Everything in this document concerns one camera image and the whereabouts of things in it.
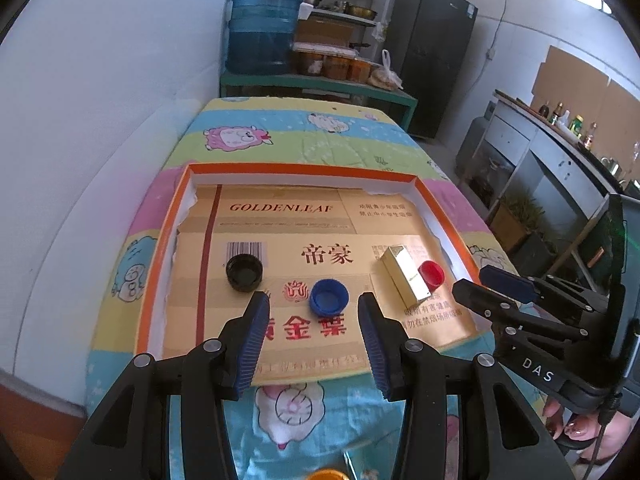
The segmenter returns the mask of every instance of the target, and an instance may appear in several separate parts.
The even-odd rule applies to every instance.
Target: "human hand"
[[[562,420],[563,412],[564,409],[557,400],[552,397],[546,400],[542,415],[547,418],[546,428],[554,440],[562,433],[572,440],[590,440],[598,436],[600,424],[598,424],[597,412],[590,413],[589,415],[578,415],[566,426]],[[632,429],[632,419],[617,412],[604,432],[600,451],[596,459],[604,460],[619,452]],[[590,460],[593,455],[594,446],[595,443],[585,449],[581,453],[581,456]]]

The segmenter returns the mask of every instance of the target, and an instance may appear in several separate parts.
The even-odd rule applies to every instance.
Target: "blue cartoon sheep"
[[[120,259],[113,279],[111,295],[131,303],[142,296],[146,283],[146,271],[156,246],[156,238],[145,236],[133,240]]]

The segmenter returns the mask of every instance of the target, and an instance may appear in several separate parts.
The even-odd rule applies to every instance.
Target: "red chinese characters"
[[[300,316],[291,316],[283,325],[284,330],[287,333],[287,339],[298,340],[311,338],[308,334],[310,324],[311,322],[308,319],[304,319]]]
[[[282,287],[282,295],[287,301],[293,301],[299,303],[300,301],[308,300],[309,288],[304,282],[292,282],[285,283]]]
[[[339,314],[333,317],[321,317],[318,323],[322,326],[320,333],[327,337],[329,335],[341,335],[347,331],[344,325],[344,316]]]
[[[273,336],[274,336],[274,326],[275,326],[275,319],[273,319],[273,317],[269,320],[269,324],[267,325],[267,332],[264,334],[265,338],[267,338],[269,341],[273,341]]]
[[[353,260],[349,258],[349,254],[351,254],[351,251],[348,245],[335,244],[329,247],[329,256],[331,256],[331,261],[334,264],[344,264],[346,262],[352,264]]]
[[[302,256],[306,258],[306,262],[308,264],[321,264],[324,262],[323,254],[326,254],[322,250],[322,245],[318,245],[317,247],[313,244],[309,244],[302,250]]]

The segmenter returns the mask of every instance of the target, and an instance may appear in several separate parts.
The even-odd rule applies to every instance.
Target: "black refrigerator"
[[[404,91],[418,99],[412,136],[435,137],[477,15],[466,0],[396,0],[385,48]]]

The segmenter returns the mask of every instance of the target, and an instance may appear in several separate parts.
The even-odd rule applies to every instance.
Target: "metal screw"
[[[207,339],[202,347],[205,352],[217,352],[222,348],[222,343],[217,339]]]
[[[478,363],[480,363],[481,366],[488,368],[495,365],[495,359],[491,354],[479,354]]]
[[[144,368],[150,362],[151,362],[151,357],[149,357],[149,354],[139,354],[139,355],[136,355],[133,359],[133,365],[136,368]]]
[[[422,350],[424,348],[424,345],[422,344],[422,341],[417,340],[417,339],[407,339],[404,342],[404,347],[409,351],[409,352],[419,352],[420,350]]]

